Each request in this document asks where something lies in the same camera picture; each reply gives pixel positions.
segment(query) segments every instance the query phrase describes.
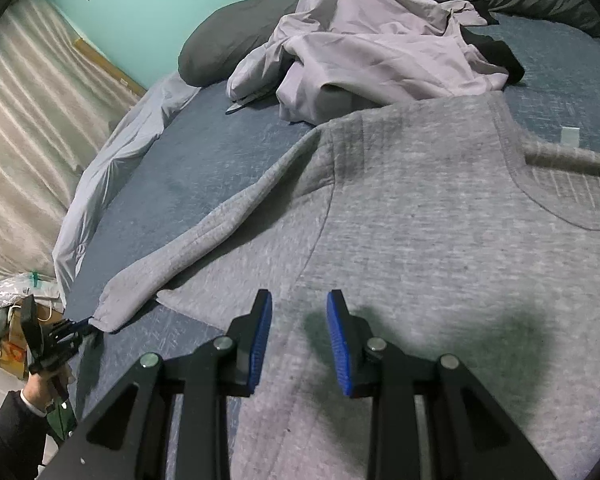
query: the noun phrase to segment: clear plastic packaging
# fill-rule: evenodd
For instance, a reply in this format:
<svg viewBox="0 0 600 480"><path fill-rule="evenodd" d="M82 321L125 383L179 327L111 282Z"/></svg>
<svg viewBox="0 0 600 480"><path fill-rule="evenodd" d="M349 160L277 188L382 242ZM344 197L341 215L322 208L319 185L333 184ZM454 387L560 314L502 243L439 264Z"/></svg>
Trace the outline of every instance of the clear plastic packaging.
<svg viewBox="0 0 600 480"><path fill-rule="evenodd" d="M0 308L10 306L29 294L37 300L56 300L60 297L60 290L56 282L41 280L37 272L24 272L0 280Z"/></svg>

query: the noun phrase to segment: white cuff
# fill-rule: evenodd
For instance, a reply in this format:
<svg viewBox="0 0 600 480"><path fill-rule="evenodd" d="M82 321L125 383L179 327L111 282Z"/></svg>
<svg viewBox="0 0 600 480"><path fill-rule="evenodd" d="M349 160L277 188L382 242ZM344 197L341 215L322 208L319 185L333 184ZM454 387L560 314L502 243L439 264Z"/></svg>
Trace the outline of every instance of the white cuff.
<svg viewBox="0 0 600 480"><path fill-rule="evenodd" d="M45 412L37 409L33 404L31 404L27 399L24 398L24 394L22 393L22 390L20 390L20 398L22 399L22 402L24 402L25 406L29 409L29 411L31 413L33 413L34 415L37 415L37 416L46 416Z"/></svg>

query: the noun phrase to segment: person's arm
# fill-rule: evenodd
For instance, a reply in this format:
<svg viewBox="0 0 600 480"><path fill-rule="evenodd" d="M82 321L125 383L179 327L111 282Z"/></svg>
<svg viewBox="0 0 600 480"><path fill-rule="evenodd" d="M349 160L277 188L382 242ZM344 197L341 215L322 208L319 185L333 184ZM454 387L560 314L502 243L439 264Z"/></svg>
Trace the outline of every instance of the person's arm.
<svg viewBox="0 0 600 480"><path fill-rule="evenodd" d="M0 460L16 480L34 480L45 452L48 378L29 376L21 392L9 392L0 407Z"/></svg>

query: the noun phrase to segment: metal screw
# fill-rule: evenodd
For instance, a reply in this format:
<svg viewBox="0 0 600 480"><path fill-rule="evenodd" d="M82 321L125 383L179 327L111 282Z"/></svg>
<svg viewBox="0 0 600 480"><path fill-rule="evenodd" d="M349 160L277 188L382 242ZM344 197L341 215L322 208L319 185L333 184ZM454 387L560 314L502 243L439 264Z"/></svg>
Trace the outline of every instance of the metal screw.
<svg viewBox="0 0 600 480"><path fill-rule="evenodd" d="M158 354L154 354L153 352L147 352L140 358L140 364L142 368L151 368L158 364L160 358Z"/></svg>
<svg viewBox="0 0 600 480"><path fill-rule="evenodd" d="M366 346L372 352L381 352L386 348L386 341L381 337L371 337L366 342Z"/></svg>
<svg viewBox="0 0 600 480"><path fill-rule="evenodd" d="M455 370L460 366L460 361L455 355L445 354L440 358L440 364L447 370Z"/></svg>
<svg viewBox="0 0 600 480"><path fill-rule="evenodd" d="M225 335L221 335L220 337L216 337L214 339L214 346L216 350L228 350L234 345L234 340Z"/></svg>

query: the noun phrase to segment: blue fabric surface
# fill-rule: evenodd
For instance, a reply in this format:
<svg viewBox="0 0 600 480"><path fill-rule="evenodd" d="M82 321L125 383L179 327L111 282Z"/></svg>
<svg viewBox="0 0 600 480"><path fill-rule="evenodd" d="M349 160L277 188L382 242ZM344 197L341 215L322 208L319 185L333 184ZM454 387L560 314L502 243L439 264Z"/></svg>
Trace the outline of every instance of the blue fabric surface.
<svg viewBox="0 0 600 480"><path fill-rule="evenodd" d="M553 142L559 141L561 126L578 126L581 146L600 152L600 40L567 25L497 18L500 25L474 32L504 40L526 69L521 83L505 89L513 117ZM203 89L145 155L100 222L68 297L66 316L90 316L117 272L256 182L310 129L281 121L274 98L226 116L229 104L224 83ZM85 345L75 360L78 380L72 397L78 418L144 352L155 351L165 359L188 354L225 329L148 304L117 334ZM239 402L231 400L232 438L238 410ZM168 478L173 453L171 447Z"/></svg>

